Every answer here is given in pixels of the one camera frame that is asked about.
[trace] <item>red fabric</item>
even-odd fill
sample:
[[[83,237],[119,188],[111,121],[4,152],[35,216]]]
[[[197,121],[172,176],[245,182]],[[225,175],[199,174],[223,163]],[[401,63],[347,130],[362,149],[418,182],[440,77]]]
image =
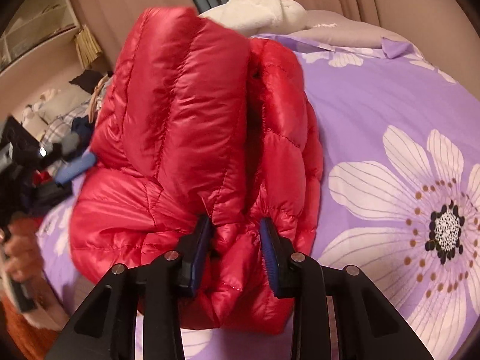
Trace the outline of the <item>red fabric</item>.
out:
[[[52,176],[47,171],[33,173],[33,185],[40,185],[50,180],[52,180]]]
[[[180,305],[189,329],[279,333],[258,227],[272,217],[309,253],[323,160],[302,69],[279,43],[246,39],[187,8],[142,14],[118,58],[70,225],[76,267],[97,282],[150,263],[207,212],[217,227],[202,286]]]

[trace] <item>white fluffy blanket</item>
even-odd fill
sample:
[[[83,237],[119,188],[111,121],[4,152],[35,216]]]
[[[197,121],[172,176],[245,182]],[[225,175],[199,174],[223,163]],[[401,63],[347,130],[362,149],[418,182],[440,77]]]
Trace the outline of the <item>white fluffy blanket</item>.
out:
[[[229,0],[200,17],[208,17],[245,36],[290,34],[303,30],[307,23],[307,12],[293,0]]]

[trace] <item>gray pillow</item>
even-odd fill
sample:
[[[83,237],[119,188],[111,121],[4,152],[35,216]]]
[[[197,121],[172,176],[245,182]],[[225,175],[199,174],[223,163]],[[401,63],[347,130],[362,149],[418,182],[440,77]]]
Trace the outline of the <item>gray pillow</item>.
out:
[[[307,11],[307,28],[291,35],[337,47],[380,48],[382,38],[408,42],[392,31],[329,11]]]

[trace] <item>flower center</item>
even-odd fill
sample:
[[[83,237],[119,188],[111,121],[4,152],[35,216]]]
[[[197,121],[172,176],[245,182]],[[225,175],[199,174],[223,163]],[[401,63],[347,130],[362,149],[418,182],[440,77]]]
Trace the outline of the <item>flower center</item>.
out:
[[[447,211],[435,220],[435,224],[435,240],[444,251],[452,250],[457,244],[460,218]]]
[[[426,251],[437,251],[440,264],[453,259],[456,254],[463,253],[463,245],[460,244],[462,228],[465,217],[458,214],[458,205],[451,200],[450,204],[444,204],[440,212],[433,211],[430,215],[429,240],[425,243]]]

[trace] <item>clamp handle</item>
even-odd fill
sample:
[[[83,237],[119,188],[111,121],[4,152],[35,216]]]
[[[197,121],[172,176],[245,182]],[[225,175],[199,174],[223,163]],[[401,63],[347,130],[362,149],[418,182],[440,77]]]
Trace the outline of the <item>clamp handle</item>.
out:
[[[278,298],[295,298],[292,360],[331,359],[327,296],[334,301],[341,360],[433,360],[409,324],[356,266],[321,266],[292,252],[270,218],[260,228],[270,287]]]
[[[214,227],[201,216],[192,234],[148,265],[114,265],[63,328],[45,360],[133,360],[144,299],[143,358],[185,360],[177,299],[195,295]]]

